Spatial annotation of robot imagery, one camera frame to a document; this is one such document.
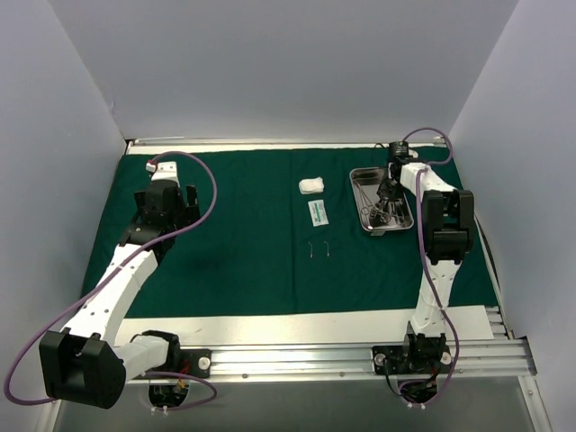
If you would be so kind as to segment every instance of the white robotic arm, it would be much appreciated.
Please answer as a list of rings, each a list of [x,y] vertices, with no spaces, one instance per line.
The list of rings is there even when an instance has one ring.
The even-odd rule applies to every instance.
[[[421,162],[412,162],[402,166],[400,184],[416,195],[418,172],[426,167],[426,164]],[[447,184],[429,168],[420,176],[420,191],[423,197],[427,191],[451,194],[455,191],[455,188]],[[450,301],[452,284],[456,272],[460,268],[460,262],[456,263],[453,259],[444,259],[438,260],[433,264],[428,256],[426,257],[426,261],[427,267],[432,275],[432,281],[435,283],[438,297],[440,298],[442,307],[445,309]],[[423,334],[426,337],[440,338],[440,336],[446,332],[444,317],[442,316],[436,298],[432,293],[432,288],[424,273],[422,274],[422,282],[420,283],[418,304],[410,319],[410,324],[416,334]]]
[[[184,203],[176,162],[157,164],[154,170],[147,190],[135,194],[137,213],[100,283],[141,245],[200,219],[193,186],[187,187],[188,205]],[[113,348],[129,307],[173,243],[173,239],[165,240],[139,252],[60,332],[44,335],[40,361],[50,397],[107,409],[118,400],[127,381],[150,369],[177,367],[177,335],[151,330]]]
[[[375,360],[378,374],[388,373],[385,365],[396,374],[423,371],[432,374],[432,370],[438,371],[437,364],[448,366],[452,362],[446,345],[443,311],[450,301],[460,264],[473,245],[474,200],[470,191],[447,184],[425,161],[412,157],[408,142],[396,141],[388,148],[388,175],[379,186],[379,195],[389,201],[398,201],[403,199],[404,189],[421,200],[417,202],[421,205],[422,219],[422,237],[418,242],[423,245],[426,254],[423,264],[430,273],[437,296],[423,271],[418,304],[408,323],[404,345],[376,346],[373,353],[380,355],[380,360]]]

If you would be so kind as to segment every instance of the white panel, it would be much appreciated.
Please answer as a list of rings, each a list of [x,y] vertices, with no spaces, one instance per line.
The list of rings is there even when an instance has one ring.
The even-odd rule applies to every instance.
[[[77,300],[122,137],[45,1],[0,4],[0,328],[2,379],[40,326]],[[13,392],[45,397],[34,347]],[[0,401],[2,430],[39,409]]]
[[[50,0],[127,137],[450,129],[518,0]]]
[[[448,308],[462,340],[493,339],[483,306]],[[413,309],[255,317],[125,319],[116,345],[146,330],[176,333],[187,346],[394,343],[404,340]],[[448,329],[446,337],[453,339]]]
[[[554,430],[574,430],[576,3],[518,4],[452,131]]]

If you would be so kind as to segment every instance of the white surface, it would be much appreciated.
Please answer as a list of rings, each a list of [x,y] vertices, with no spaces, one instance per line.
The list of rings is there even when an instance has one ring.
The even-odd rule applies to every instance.
[[[304,178],[298,183],[302,195],[321,194],[324,192],[324,180],[322,177]]]
[[[418,171],[424,169],[425,164],[414,162],[402,167],[400,172],[400,184],[416,195],[416,177]],[[452,192],[455,188],[442,180],[435,172],[434,168],[428,167],[428,171],[420,175],[420,200],[424,197],[425,191]]]
[[[130,244],[116,246],[112,261],[98,284],[138,248],[140,246]],[[98,333],[101,340],[112,345],[126,312],[142,285],[157,267],[154,252],[140,252],[63,327],[70,328],[70,334],[83,338],[90,338],[94,333]]]
[[[452,284],[460,265],[449,260],[438,261],[438,264],[432,265],[428,257],[426,257],[426,262],[442,307],[447,308],[450,303]],[[422,282],[420,282],[420,291],[418,292],[418,304],[410,323],[416,333],[422,333],[430,338],[438,338],[441,333],[445,333],[449,329],[424,272],[422,272]]]
[[[0,375],[24,342],[78,299],[123,141],[92,78],[44,1],[0,4]],[[38,348],[13,392],[46,397]],[[41,408],[0,400],[2,430]]]
[[[176,333],[182,346],[401,342],[413,309],[254,317],[125,319],[116,346],[146,330]],[[449,308],[462,340],[492,339],[483,306]],[[446,337],[452,340],[448,330]]]
[[[572,0],[521,1],[451,132],[559,432],[576,425],[575,17]]]
[[[287,140],[259,140],[259,139],[163,139],[154,140],[151,142],[135,141],[129,145],[127,153],[129,155],[157,155],[164,151],[179,150],[188,153],[211,153],[216,151],[250,151],[250,150],[292,150],[292,149],[373,149],[373,142],[360,142],[360,143],[330,143],[322,142],[302,142],[301,140],[294,140],[286,142]],[[434,147],[432,143],[419,143],[412,144],[412,147]],[[414,150],[410,151],[414,157],[418,157],[418,153]]]
[[[131,342],[115,348],[114,353],[124,363],[127,383],[163,365],[167,360],[168,342],[161,337],[137,336]]]
[[[517,0],[50,0],[126,137],[450,129]]]
[[[178,181],[178,167],[176,162],[160,162],[157,164],[156,172],[152,175],[151,178],[151,181],[154,180],[172,180],[178,184],[178,187],[180,187],[180,182]]]

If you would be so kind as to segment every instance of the stainless steel tray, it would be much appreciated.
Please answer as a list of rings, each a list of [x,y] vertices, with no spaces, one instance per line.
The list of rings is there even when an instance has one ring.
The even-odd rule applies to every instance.
[[[406,194],[396,209],[383,210],[378,207],[378,186],[386,175],[387,169],[383,167],[357,168],[350,171],[350,184],[360,225],[372,236],[381,236],[386,231],[409,230],[414,225]]]

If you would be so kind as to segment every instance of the black joint motor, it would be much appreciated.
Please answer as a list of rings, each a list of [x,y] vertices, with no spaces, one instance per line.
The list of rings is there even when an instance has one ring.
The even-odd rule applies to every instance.
[[[130,226],[121,236],[120,245],[144,245],[175,230],[187,227],[200,219],[198,193],[193,185],[186,187],[187,204],[178,183],[173,180],[154,180],[145,191],[134,194],[136,213]],[[152,250],[158,263],[174,245],[173,238],[157,243]]]

